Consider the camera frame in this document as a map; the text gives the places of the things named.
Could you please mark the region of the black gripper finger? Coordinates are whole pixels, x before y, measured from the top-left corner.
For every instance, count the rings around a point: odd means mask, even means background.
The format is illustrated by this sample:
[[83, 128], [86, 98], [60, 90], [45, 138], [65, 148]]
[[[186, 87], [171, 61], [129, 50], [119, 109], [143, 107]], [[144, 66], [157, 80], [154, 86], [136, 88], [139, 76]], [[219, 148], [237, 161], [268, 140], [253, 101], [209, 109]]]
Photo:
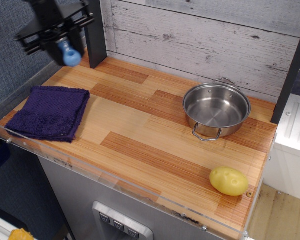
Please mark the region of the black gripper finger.
[[59, 65], [65, 66], [63, 60], [63, 53], [58, 47], [58, 44], [55, 41], [48, 41], [43, 43], [44, 49], [51, 56], [51, 58]]

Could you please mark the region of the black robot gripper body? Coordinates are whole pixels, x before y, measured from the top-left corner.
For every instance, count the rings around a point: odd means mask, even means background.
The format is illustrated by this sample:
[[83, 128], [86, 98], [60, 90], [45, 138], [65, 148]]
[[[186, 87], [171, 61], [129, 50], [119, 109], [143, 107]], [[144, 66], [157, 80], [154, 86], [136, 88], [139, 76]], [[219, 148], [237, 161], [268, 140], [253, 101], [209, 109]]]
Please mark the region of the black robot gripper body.
[[27, 3], [34, 17], [16, 34], [15, 40], [28, 55], [39, 50], [51, 52], [52, 47], [48, 45], [65, 38], [76, 51], [84, 54], [81, 31], [94, 22], [87, 0], [68, 5], [60, 5], [54, 0], [28, 0]]

